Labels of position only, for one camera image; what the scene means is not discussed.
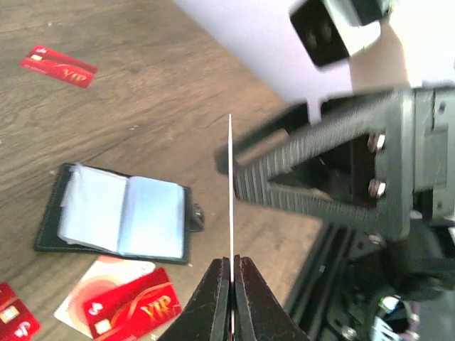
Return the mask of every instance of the wooden floor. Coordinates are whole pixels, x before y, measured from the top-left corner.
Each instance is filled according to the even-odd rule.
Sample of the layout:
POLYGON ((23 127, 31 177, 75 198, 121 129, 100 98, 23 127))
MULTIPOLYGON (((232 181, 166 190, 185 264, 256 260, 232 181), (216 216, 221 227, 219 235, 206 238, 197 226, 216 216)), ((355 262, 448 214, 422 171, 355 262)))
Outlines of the wooden floor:
MULTIPOLYGON (((96 256, 32 250, 64 162, 192 187, 206 231, 192 237, 192 266, 164 265, 186 303, 229 254, 228 180, 213 162, 228 114, 240 135, 284 103, 169 0, 0 0, 0 19, 0 282, 42 323, 36 340, 86 340, 53 312, 96 256), (37 44, 98 66, 88 90, 19 67, 37 44)), ((238 203, 235 251, 284 302, 318 228, 238 203)))

